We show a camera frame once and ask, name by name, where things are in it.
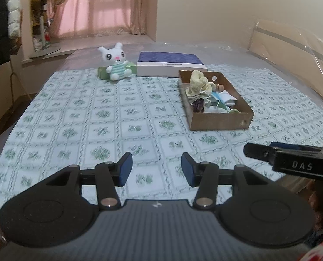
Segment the purple velvet scrunchie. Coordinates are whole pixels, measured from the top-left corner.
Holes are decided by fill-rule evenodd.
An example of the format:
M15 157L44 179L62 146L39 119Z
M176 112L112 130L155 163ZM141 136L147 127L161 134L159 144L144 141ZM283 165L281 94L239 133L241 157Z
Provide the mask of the purple velvet scrunchie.
M204 112L205 100L204 98L199 98L191 103L191 108L193 112Z

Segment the light green cloth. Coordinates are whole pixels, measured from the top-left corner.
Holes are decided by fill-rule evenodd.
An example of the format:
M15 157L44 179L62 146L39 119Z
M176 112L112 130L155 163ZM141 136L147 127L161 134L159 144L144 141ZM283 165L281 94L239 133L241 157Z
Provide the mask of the light green cloth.
M230 109L228 113L241 113L238 109Z

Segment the brown cardboard tray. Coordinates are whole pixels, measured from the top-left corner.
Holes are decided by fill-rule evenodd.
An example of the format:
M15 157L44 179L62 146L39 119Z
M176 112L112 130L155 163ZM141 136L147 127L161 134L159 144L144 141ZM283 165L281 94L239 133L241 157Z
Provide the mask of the brown cardboard tray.
M241 113L219 112L193 112L186 96L185 89L189 85L191 71L179 71L179 91L183 102L183 108L191 131L213 130L247 130L253 120L254 112L234 86L221 72L205 72L204 76L209 80L214 78L215 84L224 85L224 89L237 98L235 109Z

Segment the white rolled towel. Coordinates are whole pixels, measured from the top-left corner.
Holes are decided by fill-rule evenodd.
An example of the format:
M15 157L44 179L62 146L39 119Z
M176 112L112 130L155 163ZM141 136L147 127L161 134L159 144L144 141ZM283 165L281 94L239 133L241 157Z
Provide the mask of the white rolled towel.
M226 90L219 93L219 98L220 101L228 107L235 106L236 101L238 100L234 96L230 95Z

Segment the green patterned bed sheet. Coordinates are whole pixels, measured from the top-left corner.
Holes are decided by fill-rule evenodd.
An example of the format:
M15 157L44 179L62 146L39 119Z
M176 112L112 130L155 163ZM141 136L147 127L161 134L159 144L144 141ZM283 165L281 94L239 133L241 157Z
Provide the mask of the green patterned bed sheet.
M134 167L121 199L187 199L195 190L181 171L182 153L224 169L245 164L271 180L267 163L243 154L248 142L323 146L323 110L270 70L210 65L254 112L247 130L190 131L175 78L131 77L116 84L93 69L57 71L10 133L0 156L0 208L58 170L91 169L125 152Z

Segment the blue face mask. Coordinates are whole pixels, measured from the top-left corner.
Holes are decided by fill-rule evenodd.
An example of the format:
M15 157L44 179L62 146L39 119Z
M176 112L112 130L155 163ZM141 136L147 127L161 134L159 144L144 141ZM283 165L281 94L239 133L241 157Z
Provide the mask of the blue face mask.
M216 108L224 109L226 111L230 110L230 108L221 101L221 99L219 98L217 92L212 92L211 93L210 100L211 100L211 105L212 106L215 106Z

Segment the white cloth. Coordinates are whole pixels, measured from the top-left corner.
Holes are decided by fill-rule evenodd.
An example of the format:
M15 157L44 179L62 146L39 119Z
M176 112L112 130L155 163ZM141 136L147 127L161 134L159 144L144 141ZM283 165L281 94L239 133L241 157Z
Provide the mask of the white cloth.
M205 112L205 108L209 108L212 104L209 95L196 95L188 98L189 104L193 112Z

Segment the yellow towel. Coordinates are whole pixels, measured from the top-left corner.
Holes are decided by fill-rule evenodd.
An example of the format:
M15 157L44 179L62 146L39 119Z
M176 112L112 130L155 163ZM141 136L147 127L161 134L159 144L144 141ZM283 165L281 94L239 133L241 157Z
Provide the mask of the yellow towel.
M216 91L216 85L210 82L204 73L199 70L194 70L191 73L189 86L186 88L186 95L188 97L194 97L197 95L210 95L213 91Z

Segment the wooden headboard in plastic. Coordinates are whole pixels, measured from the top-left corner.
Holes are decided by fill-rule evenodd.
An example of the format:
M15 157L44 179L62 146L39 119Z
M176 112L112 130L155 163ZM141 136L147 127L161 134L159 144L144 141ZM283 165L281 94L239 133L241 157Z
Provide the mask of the wooden headboard in plastic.
M259 20L248 50L288 71L323 98L323 41L312 32Z

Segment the green cardboard box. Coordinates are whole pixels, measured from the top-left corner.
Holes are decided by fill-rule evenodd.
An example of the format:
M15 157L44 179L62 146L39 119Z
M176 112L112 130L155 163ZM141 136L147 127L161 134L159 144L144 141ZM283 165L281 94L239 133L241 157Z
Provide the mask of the green cardboard box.
M128 62L126 69L130 69L132 71L132 74L137 73L137 66L133 62ZM97 70L97 76L100 80L110 80L109 74L106 72L105 67L99 67Z

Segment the white bunny plush toy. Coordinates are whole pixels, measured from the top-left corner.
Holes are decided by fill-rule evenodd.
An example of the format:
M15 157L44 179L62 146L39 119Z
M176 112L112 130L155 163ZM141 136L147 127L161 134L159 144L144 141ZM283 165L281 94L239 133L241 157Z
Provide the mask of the white bunny plush toy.
M98 51L101 53L105 71L111 81L119 81L132 75L132 70L127 68L128 61L122 43L116 43L111 49L99 47Z

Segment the blue and white flat box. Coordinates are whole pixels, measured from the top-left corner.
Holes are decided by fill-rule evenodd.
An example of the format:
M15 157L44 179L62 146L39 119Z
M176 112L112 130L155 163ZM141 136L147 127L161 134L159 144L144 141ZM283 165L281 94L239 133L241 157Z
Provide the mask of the blue and white flat box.
M207 67L194 54L179 52L140 52L137 64L138 77L175 77L179 70L207 71Z

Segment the pink curtain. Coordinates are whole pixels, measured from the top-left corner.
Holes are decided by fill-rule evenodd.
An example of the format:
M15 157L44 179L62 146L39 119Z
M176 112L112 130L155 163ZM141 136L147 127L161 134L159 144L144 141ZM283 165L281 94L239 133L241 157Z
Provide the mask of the pink curtain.
M50 35L57 39L142 35L147 0L50 0Z

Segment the wooden bookshelf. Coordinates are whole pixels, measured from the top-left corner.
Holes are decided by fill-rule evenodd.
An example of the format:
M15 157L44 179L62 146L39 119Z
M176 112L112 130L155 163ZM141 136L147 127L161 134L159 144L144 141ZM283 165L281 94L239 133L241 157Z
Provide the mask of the wooden bookshelf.
M40 35L41 25L46 26L47 17L47 0L30 0L30 24L32 35Z

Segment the white puffer jacket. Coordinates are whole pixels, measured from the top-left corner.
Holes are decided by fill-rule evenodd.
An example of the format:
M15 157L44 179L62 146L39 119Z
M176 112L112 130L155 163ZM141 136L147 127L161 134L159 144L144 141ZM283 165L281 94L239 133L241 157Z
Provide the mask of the white puffer jacket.
M21 37L22 6L20 0L5 0L8 11L7 29L12 40Z

